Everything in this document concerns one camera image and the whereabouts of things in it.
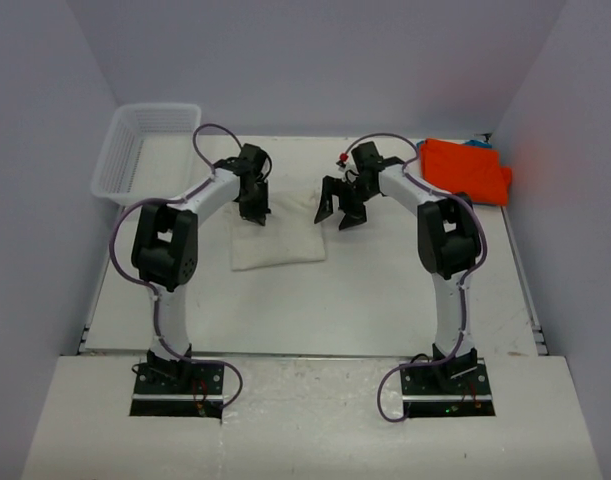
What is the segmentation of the white t shirt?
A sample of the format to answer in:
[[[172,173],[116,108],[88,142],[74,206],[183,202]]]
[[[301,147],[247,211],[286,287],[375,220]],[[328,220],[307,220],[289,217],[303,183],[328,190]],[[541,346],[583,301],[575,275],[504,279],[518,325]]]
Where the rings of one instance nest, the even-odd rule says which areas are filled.
[[[324,261],[322,226],[314,222],[318,192],[279,191],[272,193],[269,200],[271,213],[263,226],[242,219],[235,204],[225,207],[231,269],[248,271]]]

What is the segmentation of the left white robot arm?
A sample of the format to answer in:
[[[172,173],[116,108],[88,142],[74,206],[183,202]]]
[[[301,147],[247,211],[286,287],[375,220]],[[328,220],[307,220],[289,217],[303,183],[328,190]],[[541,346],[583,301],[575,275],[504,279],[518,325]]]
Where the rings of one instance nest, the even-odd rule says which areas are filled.
[[[269,154],[245,144],[237,156],[217,161],[205,183],[141,207],[131,263],[139,281],[151,289],[154,335],[146,364],[172,393],[183,392],[193,379],[185,296],[198,267],[199,227],[230,202],[238,205],[243,220],[265,225],[271,213],[270,169]]]

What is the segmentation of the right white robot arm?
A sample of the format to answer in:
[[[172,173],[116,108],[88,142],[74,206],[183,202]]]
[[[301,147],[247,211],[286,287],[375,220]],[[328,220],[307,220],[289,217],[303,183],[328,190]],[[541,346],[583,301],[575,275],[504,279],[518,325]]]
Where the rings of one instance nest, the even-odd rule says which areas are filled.
[[[314,217],[316,224],[335,210],[343,213],[338,229],[367,222],[366,203],[376,196],[389,197],[415,215],[417,251],[434,286],[437,329],[432,345],[433,385],[452,393],[477,366],[478,353],[471,336],[469,288],[474,271],[487,255],[482,227],[471,200],[464,193],[441,190],[410,173],[410,161],[381,155],[372,141],[356,143],[339,157],[343,168],[351,159],[349,178],[325,176]]]

